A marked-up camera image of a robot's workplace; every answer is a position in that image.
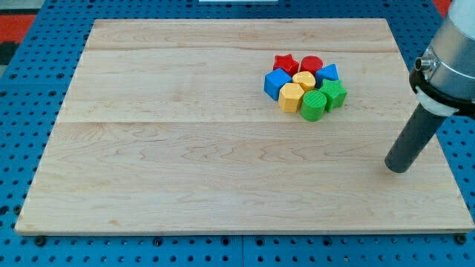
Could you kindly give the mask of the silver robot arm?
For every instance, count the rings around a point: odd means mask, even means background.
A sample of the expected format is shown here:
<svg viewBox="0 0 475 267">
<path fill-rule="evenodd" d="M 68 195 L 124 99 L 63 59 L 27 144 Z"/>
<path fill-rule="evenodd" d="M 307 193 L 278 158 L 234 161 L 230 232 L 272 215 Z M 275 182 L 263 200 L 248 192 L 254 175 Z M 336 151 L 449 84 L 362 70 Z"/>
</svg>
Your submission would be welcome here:
<svg viewBox="0 0 475 267">
<path fill-rule="evenodd" d="M 474 2 L 452 1 L 409 83 L 419 101 L 384 159 L 404 173 L 450 116 L 474 117 Z"/>
</svg>

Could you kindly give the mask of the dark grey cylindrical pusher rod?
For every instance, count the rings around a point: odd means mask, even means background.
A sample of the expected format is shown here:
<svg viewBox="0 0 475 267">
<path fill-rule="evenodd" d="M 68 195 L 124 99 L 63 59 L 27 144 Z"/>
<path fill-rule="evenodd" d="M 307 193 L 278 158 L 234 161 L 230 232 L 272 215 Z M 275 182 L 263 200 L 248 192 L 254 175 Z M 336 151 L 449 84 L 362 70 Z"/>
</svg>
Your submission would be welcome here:
<svg viewBox="0 0 475 267">
<path fill-rule="evenodd" d="M 384 158 L 385 165 L 395 173 L 407 171 L 445 120 L 418 104 Z"/>
</svg>

